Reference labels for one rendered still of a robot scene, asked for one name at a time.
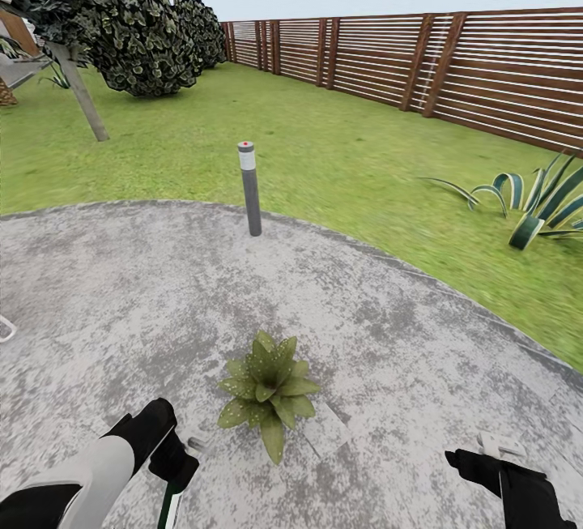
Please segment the pot plant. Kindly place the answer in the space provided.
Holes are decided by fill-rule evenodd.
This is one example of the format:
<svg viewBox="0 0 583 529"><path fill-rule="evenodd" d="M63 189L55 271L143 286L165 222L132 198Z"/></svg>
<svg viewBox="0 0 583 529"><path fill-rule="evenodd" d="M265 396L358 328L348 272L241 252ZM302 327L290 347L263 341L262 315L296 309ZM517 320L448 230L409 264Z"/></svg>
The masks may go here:
<svg viewBox="0 0 583 529"><path fill-rule="evenodd" d="M297 337L276 345L265 331L258 332L252 353L245 360L228 361L231 377L227 378L228 394L234 395L221 411L217 425L232 428L248 421L250 428L260 425L266 450L274 465L283 453L283 423L296 429L294 414L316 416L315 408L305 394L319 392L321 386L305 379L309 363L295 361Z"/></svg>

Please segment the insectifuge atomizer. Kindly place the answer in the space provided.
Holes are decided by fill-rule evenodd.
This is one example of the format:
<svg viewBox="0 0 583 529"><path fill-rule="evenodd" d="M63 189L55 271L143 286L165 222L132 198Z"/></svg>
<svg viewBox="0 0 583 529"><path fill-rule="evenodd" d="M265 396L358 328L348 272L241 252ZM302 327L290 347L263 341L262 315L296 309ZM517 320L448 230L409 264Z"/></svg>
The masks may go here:
<svg viewBox="0 0 583 529"><path fill-rule="evenodd" d="M168 483L157 529L176 529L183 492L184 489L179 489L174 484Z"/></svg>

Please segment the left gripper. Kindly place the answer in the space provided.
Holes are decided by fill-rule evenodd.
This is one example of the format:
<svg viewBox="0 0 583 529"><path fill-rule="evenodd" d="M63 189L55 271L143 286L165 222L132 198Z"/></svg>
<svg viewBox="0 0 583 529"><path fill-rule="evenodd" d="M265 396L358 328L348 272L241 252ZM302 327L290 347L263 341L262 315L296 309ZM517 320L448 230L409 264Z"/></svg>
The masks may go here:
<svg viewBox="0 0 583 529"><path fill-rule="evenodd" d="M199 466L198 459L185 452L179 439L176 451L167 460L160 463L150 461L148 469L179 489L187 489Z"/></svg>

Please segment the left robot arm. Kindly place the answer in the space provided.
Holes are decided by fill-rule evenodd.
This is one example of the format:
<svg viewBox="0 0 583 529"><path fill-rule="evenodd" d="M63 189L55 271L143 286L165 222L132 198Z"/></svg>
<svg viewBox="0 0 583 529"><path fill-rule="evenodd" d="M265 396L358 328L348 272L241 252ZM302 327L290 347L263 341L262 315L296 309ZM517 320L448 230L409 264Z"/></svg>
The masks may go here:
<svg viewBox="0 0 583 529"><path fill-rule="evenodd" d="M177 435L173 419L162 399L150 401L135 418L127 413L104 437L0 501L0 529L100 529L148 460L151 473L187 489L200 466L189 448L212 454L215 439L192 426Z"/></svg>

